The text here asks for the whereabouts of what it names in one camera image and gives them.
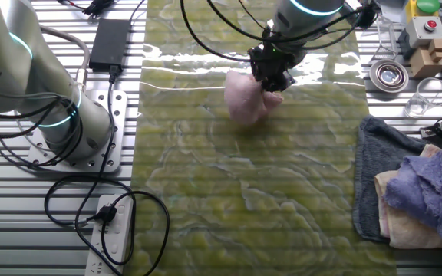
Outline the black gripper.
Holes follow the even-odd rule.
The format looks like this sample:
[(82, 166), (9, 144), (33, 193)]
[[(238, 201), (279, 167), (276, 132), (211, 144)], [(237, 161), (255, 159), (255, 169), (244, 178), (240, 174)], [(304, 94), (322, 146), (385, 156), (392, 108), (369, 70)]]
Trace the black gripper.
[(264, 91), (284, 91), (295, 83), (289, 70), (302, 62), (304, 46), (303, 38), (281, 43), (264, 41), (248, 50), (252, 76), (262, 83)]

